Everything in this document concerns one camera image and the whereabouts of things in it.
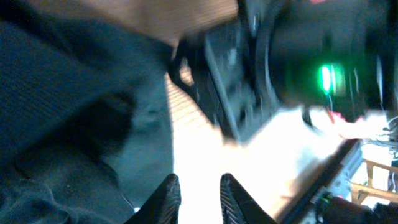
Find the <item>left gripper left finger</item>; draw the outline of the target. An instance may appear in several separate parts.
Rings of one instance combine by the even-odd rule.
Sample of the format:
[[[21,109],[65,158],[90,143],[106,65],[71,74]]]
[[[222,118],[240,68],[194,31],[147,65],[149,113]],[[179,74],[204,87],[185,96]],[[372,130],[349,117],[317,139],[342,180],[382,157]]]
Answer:
[[[125,224],[177,224],[180,205],[179,178],[169,174]]]

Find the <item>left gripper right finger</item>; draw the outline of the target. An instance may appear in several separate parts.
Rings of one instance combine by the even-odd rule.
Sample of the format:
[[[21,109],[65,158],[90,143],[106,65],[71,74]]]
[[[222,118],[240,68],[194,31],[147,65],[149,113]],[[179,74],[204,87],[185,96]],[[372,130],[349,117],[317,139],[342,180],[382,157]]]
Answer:
[[[236,178],[226,173],[220,179],[223,224],[276,224]]]

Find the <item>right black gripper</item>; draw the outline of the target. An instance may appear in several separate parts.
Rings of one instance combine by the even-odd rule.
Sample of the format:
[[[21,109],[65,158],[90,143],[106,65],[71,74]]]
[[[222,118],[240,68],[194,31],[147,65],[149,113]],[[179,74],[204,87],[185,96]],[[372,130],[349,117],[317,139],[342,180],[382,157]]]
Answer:
[[[236,18],[179,42],[168,73],[237,142],[295,105],[350,123],[396,110],[397,1],[239,1]]]

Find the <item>black t-shirt with white logo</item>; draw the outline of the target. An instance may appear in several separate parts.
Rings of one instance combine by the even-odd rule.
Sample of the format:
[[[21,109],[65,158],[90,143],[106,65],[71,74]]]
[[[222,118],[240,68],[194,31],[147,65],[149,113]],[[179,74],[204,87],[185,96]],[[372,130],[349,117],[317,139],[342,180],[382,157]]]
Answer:
[[[173,174],[165,43],[96,21],[1,23],[1,222],[125,223]]]

